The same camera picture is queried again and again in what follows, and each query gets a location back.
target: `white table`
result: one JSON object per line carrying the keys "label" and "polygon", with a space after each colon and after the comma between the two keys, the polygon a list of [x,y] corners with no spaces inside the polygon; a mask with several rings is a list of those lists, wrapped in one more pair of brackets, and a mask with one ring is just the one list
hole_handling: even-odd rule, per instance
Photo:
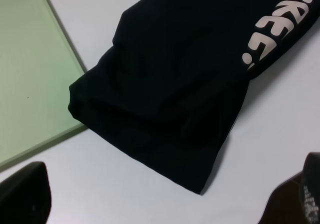
{"label": "white table", "polygon": [[[122,12],[138,0],[51,0],[84,64],[111,47]],[[48,224],[256,224],[272,190],[320,152],[320,21],[251,82],[215,179],[196,195],[87,130],[31,161],[47,165]]]}

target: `black object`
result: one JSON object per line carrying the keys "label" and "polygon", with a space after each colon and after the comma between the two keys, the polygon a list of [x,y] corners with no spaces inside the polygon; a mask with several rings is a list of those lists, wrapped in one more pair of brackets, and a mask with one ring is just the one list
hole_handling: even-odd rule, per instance
{"label": "black object", "polygon": [[320,224],[320,153],[310,153],[307,156],[299,194],[308,223]]}
{"label": "black object", "polygon": [[45,224],[51,210],[46,165],[32,162],[0,183],[1,224]]}
{"label": "black object", "polygon": [[309,153],[303,171],[271,194],[258,224],[320,224],[320,153]]}
{"label": "black object", "polygon": [[320,0],[141,0],[70,87],[69,110],[132,158],[200,193],[250,79],[319,16]]}

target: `green glass panel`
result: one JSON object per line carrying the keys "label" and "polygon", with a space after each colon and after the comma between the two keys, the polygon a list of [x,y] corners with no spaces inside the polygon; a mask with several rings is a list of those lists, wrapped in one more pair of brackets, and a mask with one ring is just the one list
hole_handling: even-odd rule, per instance
{"label": "green glass panel", "polygon": [[82,127],[68,103],[83,73],[47,0],[0,0],[0,166]]}

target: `black fabric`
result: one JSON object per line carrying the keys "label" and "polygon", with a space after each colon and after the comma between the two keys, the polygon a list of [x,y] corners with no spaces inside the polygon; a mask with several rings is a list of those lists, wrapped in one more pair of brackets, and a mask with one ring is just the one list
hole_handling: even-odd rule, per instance
{"label": "black fabric", "polygon": [[[284,8],[276,7],[282,1],[298,2],[298,14],[306,13],[282,15],[294,25],[289,34],[274,34],[272,21],[257,27]],[[113,47],[70,87],[69,110],[132,158],[200,193],[250,79],[286,52],[318,12],[319,0],[141,0],[123,13]],[[255,49],[254,33],[269,37],[268,44]]]}

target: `black plastic item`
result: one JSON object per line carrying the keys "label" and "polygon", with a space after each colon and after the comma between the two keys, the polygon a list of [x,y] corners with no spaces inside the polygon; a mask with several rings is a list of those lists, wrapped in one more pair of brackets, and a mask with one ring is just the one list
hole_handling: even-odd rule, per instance
{"label": "black plastic item", "polygon": [[1,224],[45,224],[51,210],[46,165],[32,162],[0,183]]}
{"label": "black plastic item", "polygon": [[309,153],[307,156],[299,192],[308,223],[320,224],[320,153]]}
{"label": "black plastic item", "polygon": [[320,224],[320,153],[309,153],[303,171],[271,194],[258,224]]}

